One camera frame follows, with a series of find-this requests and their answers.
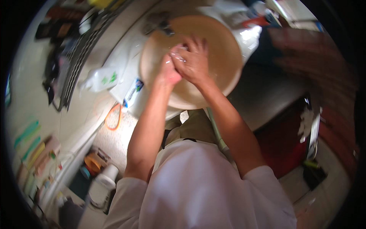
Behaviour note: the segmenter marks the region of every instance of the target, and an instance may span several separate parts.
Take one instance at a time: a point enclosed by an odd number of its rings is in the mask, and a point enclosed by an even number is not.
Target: cloth
[[[158,153],[149,184],[123,178],[104,224],[124,228],[296,228],[268,166],[240,177],[218,147],[178,139]]]
[[[171,130],[165,145],[180,138],[193,138],[217,144],[211,121],[208,119],[205,111],[203,109],[189,110],[188,115],[189,118],[183,124],[180,122],[179,115],[165,123],[165,129]]]

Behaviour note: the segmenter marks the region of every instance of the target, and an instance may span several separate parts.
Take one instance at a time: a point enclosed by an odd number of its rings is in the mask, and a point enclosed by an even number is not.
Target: cord
[[[115,110],[117,109],[117,107],[120,107],[119,108],[119,117],[118,117],[118,123],[117,123],[117,126],[115,128],[112,128],[110,126],[107,125],[107,119],[108,117],[110,116],[110,114]],[[112,109],[108,112],[107,116],[105,117],[104,119],[104,125],[107,127],[108,130],[111,130],[111,131],[115,131],[118,129],[120,123],[121,123],[121,119],[122,119],[122,105],[119,103],[117,105],[115,105],[114,107],[112,107]]]

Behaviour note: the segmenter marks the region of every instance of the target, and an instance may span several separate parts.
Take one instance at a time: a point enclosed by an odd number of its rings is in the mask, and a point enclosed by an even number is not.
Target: hand
[[[170,52],[176,52],[182,47],[182,44],[176,45],[170,50]],[[174,85],[176,85],[181,79],[182,76],[175,70],[172,58],[170,57],[169,53],[165,54],[161,62],[160,72],[155,81],[159,81],[158,83],[160,84],[163,83],[167,86],[171,86],[173,89]]]
[[[208,78],[208,46],[206,39],[195,35],[183,37],[188,50],[182,47],[172,50],[170,56],[177,71],[189,82],[198,86]]]

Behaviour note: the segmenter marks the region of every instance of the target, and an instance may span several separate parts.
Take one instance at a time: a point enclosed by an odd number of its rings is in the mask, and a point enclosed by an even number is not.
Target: sink
[[[227,96],[237,85],[242,71],[239,46],[228,28],[219,21],[203,16],[190,15],[169,20],[172,37],[154,31],[146,41],[140,61],[140,74],[146,88],[150,89],[159,72],[162,57],[176,44],[182,43],[179,34],[196,34],[206,38],[209,47],[209,76],[214,79],[221,92]],[[207,106],[199,90],[182,79],[173,90],[168,105],[183,110],[200,109]]]

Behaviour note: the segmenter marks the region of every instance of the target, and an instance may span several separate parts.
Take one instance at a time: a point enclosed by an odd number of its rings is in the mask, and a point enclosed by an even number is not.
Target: forearm
[[[212,79],[197,88],[212,109],[221,137],[243,177],[248,171],[265,165],[256,137]]]
[[[159,80],[154,82],[146,107],[128,144],[124,177],[149,180],[163,139],[165,114],[172,88]]]

